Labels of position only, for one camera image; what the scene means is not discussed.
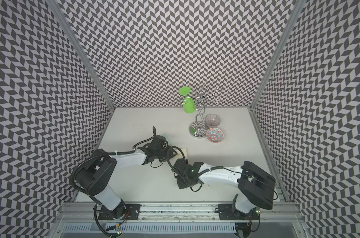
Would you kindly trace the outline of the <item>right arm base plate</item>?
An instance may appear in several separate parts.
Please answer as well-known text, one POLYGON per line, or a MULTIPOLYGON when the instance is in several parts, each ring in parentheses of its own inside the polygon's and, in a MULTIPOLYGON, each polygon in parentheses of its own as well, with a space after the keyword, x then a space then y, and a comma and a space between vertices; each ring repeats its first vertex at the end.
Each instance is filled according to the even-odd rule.
POLYGON ((220 220, 243 220, 243 221, 257 221, 260 218, 260 212, 256 209, 251 209, 249 213, 243 213, 237 209, 233 209, 232 204, 222 203, 215 208, 215 213, 219 215, 220 220))

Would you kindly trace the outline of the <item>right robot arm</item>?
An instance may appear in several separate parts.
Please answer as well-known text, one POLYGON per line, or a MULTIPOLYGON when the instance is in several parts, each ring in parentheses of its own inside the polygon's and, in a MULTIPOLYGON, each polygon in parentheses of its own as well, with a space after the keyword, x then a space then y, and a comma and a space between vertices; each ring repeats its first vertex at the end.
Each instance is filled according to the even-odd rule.
POLYGON ((272 210, 275 192, 275 178, 253 162, 242 166, 211 166, 202 162, 189 164, 185 159, 168 162, 175 174, 179 189, 192 189, 196 184, 223 184, 236 187, 231 213, 235 218, 260 213, 261 209, 272 210))

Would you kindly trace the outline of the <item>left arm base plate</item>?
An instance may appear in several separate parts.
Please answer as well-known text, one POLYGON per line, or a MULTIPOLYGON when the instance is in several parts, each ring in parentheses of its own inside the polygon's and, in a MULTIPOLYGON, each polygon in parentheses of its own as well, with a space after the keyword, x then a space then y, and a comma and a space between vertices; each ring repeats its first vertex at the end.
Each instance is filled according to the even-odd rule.
POLYGON ((104 205, 100 207, 97 218, 105 221, 138 220, 141 204, 119 204, 114 210, 108 210, 104 205))

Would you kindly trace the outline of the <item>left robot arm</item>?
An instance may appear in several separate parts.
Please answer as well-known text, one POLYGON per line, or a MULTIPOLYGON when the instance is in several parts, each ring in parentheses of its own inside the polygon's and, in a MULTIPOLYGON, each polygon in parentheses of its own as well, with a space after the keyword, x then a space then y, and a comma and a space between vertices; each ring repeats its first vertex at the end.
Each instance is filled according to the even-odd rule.
POLYGON ((75 190, 110 212, 112 219, 120 219, 125 216, 125 203, 108 184, 114 170, 151 164, 156 159, 163 163, 177 154, 165 137, 154 134, 136 143, 130 151, 95 150, 90 158, 73 169, 69 182, 75 190))

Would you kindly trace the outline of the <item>cream small jewelry box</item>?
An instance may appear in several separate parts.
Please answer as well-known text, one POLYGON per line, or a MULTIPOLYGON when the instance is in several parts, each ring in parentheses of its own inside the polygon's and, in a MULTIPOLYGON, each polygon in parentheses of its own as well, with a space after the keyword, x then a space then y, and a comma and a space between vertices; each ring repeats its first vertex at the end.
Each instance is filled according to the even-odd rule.
POLYGON ((186 148, 175 148, 175 152, 177 152, 177 155, 174 157, 174 159, 181 159, 182 161, 187 163, 186 148))

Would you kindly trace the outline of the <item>mint green jewelry box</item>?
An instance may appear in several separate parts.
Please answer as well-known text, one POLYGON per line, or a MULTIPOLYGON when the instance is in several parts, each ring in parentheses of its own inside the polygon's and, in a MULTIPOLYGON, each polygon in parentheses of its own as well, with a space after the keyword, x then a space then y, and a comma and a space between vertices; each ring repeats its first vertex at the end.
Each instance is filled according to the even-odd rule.
POLYGON ((169 137, 167 134, 162 134, 162 136, 166 139, 166 141, 168 142, 168 144, 171 144, 170 137, 169 137))

